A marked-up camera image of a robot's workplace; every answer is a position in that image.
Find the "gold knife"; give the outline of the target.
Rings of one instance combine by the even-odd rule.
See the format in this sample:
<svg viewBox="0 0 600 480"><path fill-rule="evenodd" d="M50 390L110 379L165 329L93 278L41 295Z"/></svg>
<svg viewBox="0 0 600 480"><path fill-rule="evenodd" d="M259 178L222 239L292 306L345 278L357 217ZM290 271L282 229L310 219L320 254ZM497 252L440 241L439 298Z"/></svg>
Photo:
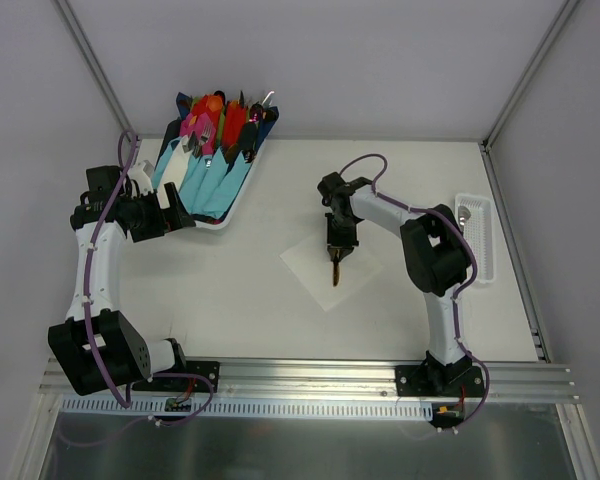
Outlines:
<svg viewBox="0 0 600 480"><path fill-rule="evenodd" d="M337 257L332 259L332 286L337 287L340 281L340 260Z"/></svg>

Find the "white paper napkin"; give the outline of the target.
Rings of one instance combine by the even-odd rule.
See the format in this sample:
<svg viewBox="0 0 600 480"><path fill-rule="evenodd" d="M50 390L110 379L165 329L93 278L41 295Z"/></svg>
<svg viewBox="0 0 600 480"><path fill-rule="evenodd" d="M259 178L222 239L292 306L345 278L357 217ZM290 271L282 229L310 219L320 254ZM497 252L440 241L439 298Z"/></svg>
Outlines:
<svg viewBox="0 0 600 480"><path fill-rule="evenodd" d="M384 266L365 247L340 262L340 281L332 286L332 261L327 252L326 218L313 225L311 233L279 257L310 297L324 312L350 300L378 277Z"/></svg>

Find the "silver spoon teal handle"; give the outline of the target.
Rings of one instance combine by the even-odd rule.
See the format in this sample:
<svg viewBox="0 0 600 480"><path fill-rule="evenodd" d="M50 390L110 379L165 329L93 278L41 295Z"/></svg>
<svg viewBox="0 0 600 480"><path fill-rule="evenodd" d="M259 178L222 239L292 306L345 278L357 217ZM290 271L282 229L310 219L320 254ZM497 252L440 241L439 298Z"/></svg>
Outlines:
<svg viewBox="0 0 600 480"><path fill-rule="evenodd" d="M458 213L458 225L461 231L463 231L471 218L472 214L468 207L460 205L457 209Z"/></svg>

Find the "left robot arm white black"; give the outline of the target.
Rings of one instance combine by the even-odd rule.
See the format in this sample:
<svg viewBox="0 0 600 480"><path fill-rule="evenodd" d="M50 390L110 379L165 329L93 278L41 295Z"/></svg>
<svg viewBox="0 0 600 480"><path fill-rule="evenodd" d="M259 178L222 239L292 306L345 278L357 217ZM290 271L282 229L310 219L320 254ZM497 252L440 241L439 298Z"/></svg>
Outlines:
<svg viewBox="0 0 600 480"><path fill-rule="evenodd" d="M117 166L87 170L88 189L70 217L78 244L71 305L47 338L74 391L82 396L154 378L168 390L188 381L189 367L173 338L146 340L125 317L120 301L122 250L194 226L173 183L153 189Z"/></svg>

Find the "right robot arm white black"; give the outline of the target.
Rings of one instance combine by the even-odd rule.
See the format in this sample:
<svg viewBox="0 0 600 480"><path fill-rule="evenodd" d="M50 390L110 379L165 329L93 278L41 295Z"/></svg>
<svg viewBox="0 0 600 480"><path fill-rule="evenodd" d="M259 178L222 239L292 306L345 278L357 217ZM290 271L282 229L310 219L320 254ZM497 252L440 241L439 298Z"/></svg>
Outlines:
<svg viewBox="0 0 600 480"><path fill-rule="evenodd" d="M452 211L444 204L408 207L376 191L370 179L347 182L337 172L323 177L317 190L329 209L326 250L333 286L340 282L340 263L359 246L360 222L372 222L401 240L407 275L424 295L429 325L425 359L405 383L422 393L452 394L473 367L460 340L459 292L475 265Z"/></svg>

